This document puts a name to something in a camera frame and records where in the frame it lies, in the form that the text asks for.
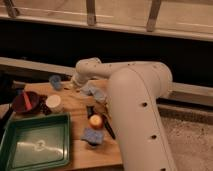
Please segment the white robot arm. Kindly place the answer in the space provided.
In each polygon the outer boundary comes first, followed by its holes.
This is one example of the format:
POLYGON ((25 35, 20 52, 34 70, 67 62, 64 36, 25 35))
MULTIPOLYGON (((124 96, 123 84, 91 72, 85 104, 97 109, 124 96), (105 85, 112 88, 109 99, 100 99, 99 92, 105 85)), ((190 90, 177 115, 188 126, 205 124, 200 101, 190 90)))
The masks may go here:
POLYGON ((172 73, 161 62, 103 63, 97 58, 77 62, 71 83, 108 80, 109 114, 125 171, 177 171, 156 99, 169 93, 172 73))

